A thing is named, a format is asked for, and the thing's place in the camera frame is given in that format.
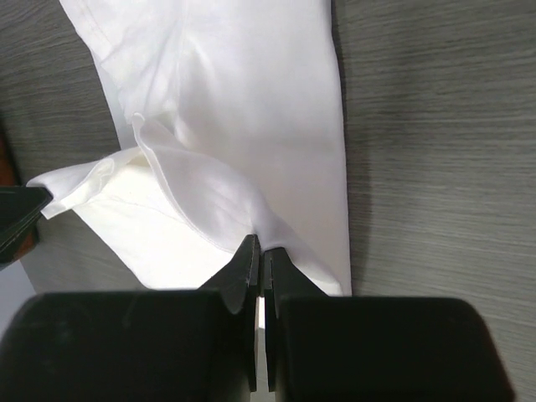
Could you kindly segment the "white printed t shirt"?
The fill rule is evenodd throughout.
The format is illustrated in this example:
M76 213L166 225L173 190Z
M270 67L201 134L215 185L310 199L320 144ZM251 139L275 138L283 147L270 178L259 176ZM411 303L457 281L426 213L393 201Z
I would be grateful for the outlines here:
M64 1L121 150L30 181L147 288L201 286L243 238L352 291L328 1Z

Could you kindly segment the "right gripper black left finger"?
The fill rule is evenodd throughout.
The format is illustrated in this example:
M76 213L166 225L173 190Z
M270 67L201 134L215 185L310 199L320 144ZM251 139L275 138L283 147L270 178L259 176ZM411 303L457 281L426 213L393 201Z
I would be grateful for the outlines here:
M196 290L35 296L1 341L4 401L247 401L260 245Z

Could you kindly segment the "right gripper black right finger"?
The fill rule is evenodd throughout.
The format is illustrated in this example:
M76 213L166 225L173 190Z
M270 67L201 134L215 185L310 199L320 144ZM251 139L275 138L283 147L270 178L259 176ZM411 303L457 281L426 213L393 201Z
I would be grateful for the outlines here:
M268 387L279 401L512 401L487 324L444 297L329 296L263 258Z

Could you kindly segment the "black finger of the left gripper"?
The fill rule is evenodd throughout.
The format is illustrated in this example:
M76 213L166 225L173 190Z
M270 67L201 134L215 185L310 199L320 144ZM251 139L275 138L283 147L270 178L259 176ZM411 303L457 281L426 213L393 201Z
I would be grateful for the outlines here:
M38 243L36 224L52 200L46 188L1 187L1 267L26 255Z

